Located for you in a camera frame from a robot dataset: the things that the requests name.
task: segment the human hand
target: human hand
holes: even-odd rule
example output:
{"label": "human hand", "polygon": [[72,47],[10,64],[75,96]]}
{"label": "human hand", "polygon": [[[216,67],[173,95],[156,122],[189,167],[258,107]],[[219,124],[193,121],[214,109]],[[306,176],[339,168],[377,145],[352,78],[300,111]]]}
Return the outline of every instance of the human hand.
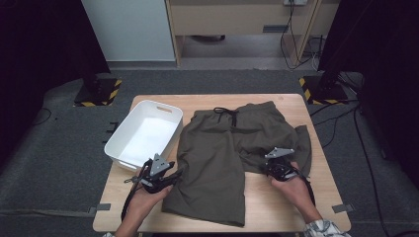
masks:
{"label": "human hand", "polygon": [[[292,166],[298,169],[296,162],[291,162]],[[285,182],[276,180],[272,176],[268,176],[271,185],[281,191],[285,197],[294,205],[306,201],[311,201],[308,188],[300,176],[294,176]]]}
{"label": "human hand", "polygon": [[[291,164],[298,169],[296,162]],[[314,220],[322,219],[317,208],[311,201],[310,194],[305,182],[300,176],[294,176],[285,182],[276,180],[272,176],[268,176],[271,185],[281,191],[301,213],[305,223],[310,223]]]}
{"label": "human hand", "polygon": [[117,237],[133,236],[154,205],[166,198],[173,187],[168,186],[156,194],[150,194],[142,187],[142,184],[138,185],[140,189],[135,192],[129,202],[126,217],[115,233],[115,236]]}

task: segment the white cabinet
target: white cabinet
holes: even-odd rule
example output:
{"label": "white cabinet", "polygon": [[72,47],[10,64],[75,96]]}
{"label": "white cabinet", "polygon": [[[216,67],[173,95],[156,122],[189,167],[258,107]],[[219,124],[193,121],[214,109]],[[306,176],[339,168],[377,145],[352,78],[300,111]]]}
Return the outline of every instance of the white cabinet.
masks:
{"label": "white cabinet", "polygon": [[165,0],[82,0],[107,61],[175,61]]}

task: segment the white plastic basket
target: white plastic basket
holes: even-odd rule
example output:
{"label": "white plastic basket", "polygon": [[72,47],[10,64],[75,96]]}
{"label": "white plastic basket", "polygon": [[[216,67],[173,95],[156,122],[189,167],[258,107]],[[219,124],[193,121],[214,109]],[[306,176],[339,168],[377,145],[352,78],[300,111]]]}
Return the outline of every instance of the white plastic basket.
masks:
{"label": "white plastic basket", "polygon": [[154,154],[167,159],[183,128],[176,107],[141,101],[105,145],[105,153],[123,168],[135,171]]}

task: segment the wooden table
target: wooden table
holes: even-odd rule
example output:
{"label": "wooden table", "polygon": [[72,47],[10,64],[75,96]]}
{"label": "wooden table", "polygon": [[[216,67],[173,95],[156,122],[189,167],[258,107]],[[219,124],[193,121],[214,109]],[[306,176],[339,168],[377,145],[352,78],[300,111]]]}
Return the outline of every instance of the wooden table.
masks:
{"label": "wooden table", "polygon": [[[310,180],[317,208],[324,218],[333,220],[341,230],[351,228],[346,212],[335,213],[332,206],[342,204],[333,176],[314,130],[302,96],[297,94],[241,94],[241,95],[151,95],[137,96],[132,107],[143,100],[151,100],[180,108],[184,125],[196,110],[214,107],[236,109],[248,103],[273,101],[292,126],[307,125],[312,143]],[[177,143],[168,160],[176,161]],[[121,210],[131,184],[124,180],[133,172],[113,164],[102,195],[101,203],[110,203],[110,210],[98,211],[93,228],[98,232],[114,232],[121,224]],[[299,232],[304,226],[299,212],[274,190],[265,175],[246,172],[246,224],[244,227],[227,226],[161,212],[161,202],[154,206],[139,232]]]}

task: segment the black tape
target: black tape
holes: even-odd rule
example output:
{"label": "black tape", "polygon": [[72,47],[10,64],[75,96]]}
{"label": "black tape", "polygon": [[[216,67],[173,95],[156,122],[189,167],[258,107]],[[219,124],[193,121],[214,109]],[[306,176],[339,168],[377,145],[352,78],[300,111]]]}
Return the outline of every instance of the black tape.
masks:
{"label": "black tape", "polygon": [[349,203],[349,204],[340,204],[340,205],[333,205],[332,206],[333,211],[335,211],[335,213],[339,213],[342,211],[346,211],[346,212],[350,212],[355,210],[355,208]]}
{"label": "black tape", "polygon": [[98,206],[96,206],[96,210],[110,210],[111,204],[110,203],[99,203]]}

